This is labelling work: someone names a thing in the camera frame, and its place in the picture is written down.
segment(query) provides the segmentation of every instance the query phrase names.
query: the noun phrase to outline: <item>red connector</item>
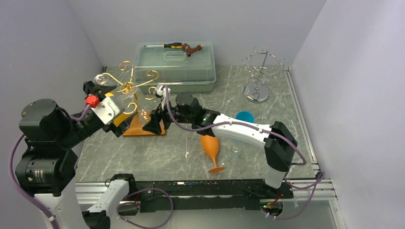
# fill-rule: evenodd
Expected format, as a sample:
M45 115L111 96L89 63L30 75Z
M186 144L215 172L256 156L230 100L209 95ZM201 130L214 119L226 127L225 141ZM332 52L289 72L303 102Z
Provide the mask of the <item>red connector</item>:
M92 108L95 108L99 103L100 103L100 100L98 99L97 96L89 95L86 98L86 105L90 104Z

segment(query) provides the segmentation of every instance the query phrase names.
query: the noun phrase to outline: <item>gray marble tabletop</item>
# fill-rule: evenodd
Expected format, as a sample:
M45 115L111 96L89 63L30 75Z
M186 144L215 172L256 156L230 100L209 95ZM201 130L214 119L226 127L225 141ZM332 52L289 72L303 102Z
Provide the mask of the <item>gray marble tabletop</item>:
M107 72L119 79L127 79L130 75L116 68L108 68ZM257 124L283 122L296 138L298 149L310 162L311 156L285 74L280 73L270 79L267 83L270 97L262 104L250 103L236 95L237 86L250 81L248 75L245 66L216 66L217 81L213 91L193 93L193 96L203 107L231 117L246 110L254 115ZM175 96L171 95L172 104L175 104ZM158 105L158 100L143 104L153 109ZM225 151L232 141L225 138L219 138L219 141L220 150L216 161L225 170L210 174L208 171L213 168L213 162L203 153L200 136L197 133L186 133L175 124L170 126L166 136L116 138L113 133L98 131L85 141L76 179L79 182L100 182L116 173L132 173L136 180L141 181L265 178L267 166L263 149L243 143L240 156L229 161ZM295 154L293 161L299 160ZM292 166L288 178L314 178L311 163Z

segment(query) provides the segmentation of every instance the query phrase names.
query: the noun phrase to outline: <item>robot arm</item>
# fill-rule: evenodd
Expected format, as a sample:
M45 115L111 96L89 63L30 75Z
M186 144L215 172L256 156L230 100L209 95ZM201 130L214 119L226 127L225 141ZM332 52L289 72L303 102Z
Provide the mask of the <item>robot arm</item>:
M167 101L170 89L165 87L162 84L156 87L154 93L162 102L151 112L151 120L143 130L160 135L160 122L162 121L164 128L168 129L174 119L178 123L191 124L192 131L200 135L230 137L263 148L268 164L266 184L273 188L280 187L292 165L295 152L281 137L297 146L297 141L283 123L276 121L273 125L258 125L236 120L218 111L203 108L189 92L177 95L176 106L172 107ZM279 137L270 135L269 132L276 133Z
M109 189L100 200L81 212L75 191L75 163L72 147L99 129L121 136L133 116L114 124L124 108L105 94L115 87L94 85L88 81L83 90L88 95L86 109L71 117L51 99L41 99L26 106L21 115L20 129L26 136L27 150L15 174L21 188L39 201L62 229L108 229L117 218L116 207L124 196L136 190L133 175L118 174L111 178Z

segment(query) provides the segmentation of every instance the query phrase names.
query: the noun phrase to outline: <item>white wall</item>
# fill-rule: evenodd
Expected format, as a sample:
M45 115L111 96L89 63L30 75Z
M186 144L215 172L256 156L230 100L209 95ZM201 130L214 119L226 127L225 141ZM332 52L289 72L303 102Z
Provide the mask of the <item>white wall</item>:
M100 73L101 64L66 0L2 0L0 21L0 228L43 229L39 210L7 176L21 110L41 98L54 99L70 113L82 110L82 83ZM20 144L14 167L25 149Z
M328 0L292 76L350 229L405 227L405 3Z
M253 47L291 64L325 0L68 0L105 66L138 42L210 41L215 62L240 65Z

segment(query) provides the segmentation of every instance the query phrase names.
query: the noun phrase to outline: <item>clear plastic box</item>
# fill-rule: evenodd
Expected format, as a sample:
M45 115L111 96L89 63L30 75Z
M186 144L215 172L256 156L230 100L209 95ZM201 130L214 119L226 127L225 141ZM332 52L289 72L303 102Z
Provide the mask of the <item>clear plastic box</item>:
M181 49L144 47L168 43L171 42L138 44L134 61L136 84L154 79L159 74L155 81L140 86L141 91L148 93L148 89L158 83L168 84L173 93L212 91L216 81L213 45L208 42L185 42L192 48L203 45L200 51L190 57Z

